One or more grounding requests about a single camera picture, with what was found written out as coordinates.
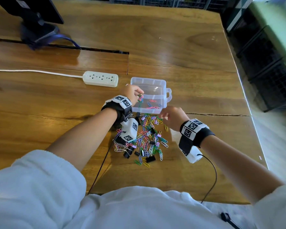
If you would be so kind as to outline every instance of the white sleeve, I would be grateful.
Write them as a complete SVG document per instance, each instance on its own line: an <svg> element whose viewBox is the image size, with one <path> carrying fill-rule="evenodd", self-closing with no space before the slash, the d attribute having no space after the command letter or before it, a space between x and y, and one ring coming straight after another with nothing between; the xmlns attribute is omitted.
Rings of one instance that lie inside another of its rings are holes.
<svg viewBox="0 0 286 229"><path fill-rule="evenodd" d="M253 213L259 229L286 229L286 185L259 200Z"/></svg>
<svg viewBox="0 0 286 229"><path fill-rule="evenodd" d="M85 193L86 180L72 164L34 150L0 170L0 228L62 228Z"/></svg>

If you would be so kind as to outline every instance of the power outlet socket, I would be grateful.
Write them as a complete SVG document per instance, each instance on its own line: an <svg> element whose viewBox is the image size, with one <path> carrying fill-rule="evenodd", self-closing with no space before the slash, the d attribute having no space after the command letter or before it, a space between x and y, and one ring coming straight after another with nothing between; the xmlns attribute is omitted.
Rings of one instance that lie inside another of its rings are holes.
<svg viewBox="0 0 286 229"><path fill-rule="evenodd" d="M83 74L85 84L98 85L115 88L118 85L119 77L117 74L86 71Z"/></svg>

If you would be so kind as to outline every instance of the monitor stand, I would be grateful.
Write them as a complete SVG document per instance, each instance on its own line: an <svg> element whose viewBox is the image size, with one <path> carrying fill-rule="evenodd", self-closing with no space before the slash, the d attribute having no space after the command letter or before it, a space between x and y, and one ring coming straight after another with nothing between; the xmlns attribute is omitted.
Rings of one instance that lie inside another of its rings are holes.
<svg viewBox="0 0 286 229"><path fill-rule="evenodd" d="M45 38L59 33L57 26L45 23L39 13L30 9L23 11L21 17L21 40L29 46L42 43Z"/></svg>

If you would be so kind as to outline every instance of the device cable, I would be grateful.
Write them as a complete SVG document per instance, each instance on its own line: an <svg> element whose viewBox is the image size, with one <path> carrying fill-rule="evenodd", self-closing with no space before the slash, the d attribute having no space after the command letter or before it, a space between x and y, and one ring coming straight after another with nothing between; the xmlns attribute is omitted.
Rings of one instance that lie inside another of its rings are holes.
<svg viewBox="0 0 286 229"><path fill-rule="evenodd" d="M46 73L46 74L52 74L52 75L61 75L61 76L67 76L67 77L75 77L75 78L83 78L83 76L79 75L67 75L67 74L62 74L62 73L55 73L55 72L49 72L49 71L40 71L40 70L1 70L0 71L5 71L5 72L39 72L39 73Z"/></svg>
<svg viewBox="0 0 286 229"><path fill-rule="evenodd" d="M105 160L106 160L106 158L107 158L107 155L108 155L108 153L109 153L109 150L110 150L111 146L113 145L113 143L115 142L115 140L118 138L118 136L119 136L121 133L122 133L122 131L120 131L120 132L115 136L115 138L112 140L112 143L111 143L111 145L110 145L109 148L108 148L108 151L107 151L107 153L106 153L106 155L105 155L105 158L104 158L104 160L103 160L103 163L101 164L101 167L100 167L100 169L99 169L99 171L98 171L98 174L96 175L96 177L95 177L95 179L94 179L94 182L93 182L93 184L92 184L90 190L88 191L88 194L90 194L90 192L91 192L91 190L92 190L92 188L93 188L93 186L94 186L96 180L98 179L98 176L99 176L99 174L100 174L100 172L101 172L101 169L102 169L102 167L103 167L103 165L104 165L104 163L105 163Z"/></svg>
<svg viewBox="0 0 286 229"><path fill-rule="evenodd" d="M206 195L204 196L203 200L200 202L200 203L203 203L203 201L206 199L206 197L211 192L211 190L214 188L214 186L215 186L215 184L217 182L217 170L216 170L215 165L213 164L213 162L211 162L210 159L207 158L205 155L197 154L197 156L203 156L204 158L206 158L212 164L212 166L214 167L214 170L215 170L215 182L214 182L213 186L210 188L210 190L206 193Z"/></svg>

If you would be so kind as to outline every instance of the black cable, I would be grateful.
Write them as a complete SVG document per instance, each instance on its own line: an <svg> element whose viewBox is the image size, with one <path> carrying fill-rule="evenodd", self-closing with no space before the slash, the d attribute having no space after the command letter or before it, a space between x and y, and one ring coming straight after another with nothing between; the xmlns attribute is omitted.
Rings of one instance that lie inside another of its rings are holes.
<svg viewBox="0 0 286 229"><path fill-rule="evenodd" d="M112 143L111 143L111 145L110 145L109 148L108 148L108 151L107 151L107 153L106 153L106 155L105 155L105 158L104 158L104 160L103 160L103 163L101 164L101 167L100 167L100 169L99 169L99 171L98 171L98 174L96 175L95 180L94 180L94 182L93 182L93 184L92 184L90 190L88 191L88 194L90 194L90 192L91 192L91 190L92 190L92 188L93 188L93 186L94 186L96 180L98 179L98 176L99 176L99 174L100 174L100 172L101 172L101 169L102 169L102 167L103 167L103 165L104 165L104 162L105 162L105 160L106 160L106 158L107 158L107 155L108 155L108 153L109 153L109 150L110 150L111 146L113 145L114 141L118 138L118 136L120 135L120 133L122 133L122 131L119 132L119 133L116 135L116 137L112 140Z"/></svg>
<svg viewBox="0 0 286 229"><path fill-rule="evenodd" d="M210 188L210 190L206 193L206 195L204 196L203 200L200 202L200 203L203 203L203 201L206 199L206 197L211 192L211 190L214 188L214 186L215 186L215 184L217 182L217 170L216 170L215 165L213 164L213 162L211 162L209 160L209 158L207 158L205 155L197 154L197 156L203 156L204 158L206 158L212 164L212 166L214 167L214 170L215 170L215 182L214 182L213 186Z"/></svg>

